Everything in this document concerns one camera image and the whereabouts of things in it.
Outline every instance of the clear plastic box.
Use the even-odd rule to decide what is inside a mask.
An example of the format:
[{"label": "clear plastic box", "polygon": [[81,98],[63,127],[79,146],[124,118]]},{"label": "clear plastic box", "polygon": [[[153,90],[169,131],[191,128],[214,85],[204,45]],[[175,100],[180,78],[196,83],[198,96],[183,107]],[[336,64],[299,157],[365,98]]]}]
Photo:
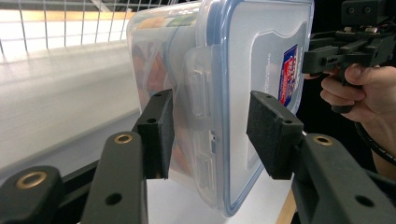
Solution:
[{"label": "clear plastic box", "polygon": [[141,109],[174,90],[171,178],[230,217],[263,167],[246,135],[250,91],[298,109],[313,0],[206,0],[136,13],[127,30]]}]

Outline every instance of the brass screw hole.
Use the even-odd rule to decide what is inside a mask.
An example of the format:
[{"label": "brass screw hole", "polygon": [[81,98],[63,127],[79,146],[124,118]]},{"label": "brass screw hole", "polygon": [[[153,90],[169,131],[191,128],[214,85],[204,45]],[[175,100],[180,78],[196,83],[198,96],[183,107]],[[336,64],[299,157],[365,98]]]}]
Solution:
[{"label": "brass screw hole", "polygon": [[327,137],[323,137],[323,136],[314,137],[314,141],[323,145],[323,146],[331,146],[332,145],[332,140],[330,140]]},{"label": "brass screw hole", "polygon": [[24,175],[17,181],[18,189],[30,189],[35,187],[47,178],[47,173],[43,171],[35,171]]},{"label": "brass screw hole", "polygon": [[114,142],[117,144],[126,144],[134,139],[130,134],[121,134],[114,139]]}]

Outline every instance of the label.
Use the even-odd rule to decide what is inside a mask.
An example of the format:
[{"label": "label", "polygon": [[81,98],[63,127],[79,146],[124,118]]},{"label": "label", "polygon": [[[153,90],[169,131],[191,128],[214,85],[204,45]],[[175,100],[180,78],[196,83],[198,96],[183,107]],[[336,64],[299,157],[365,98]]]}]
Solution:
[{"label": "label", "polygon": [[290,103],[296,83],[297,45],[283,54],[282,70],[279,81],[279,102],[287,106]]}]

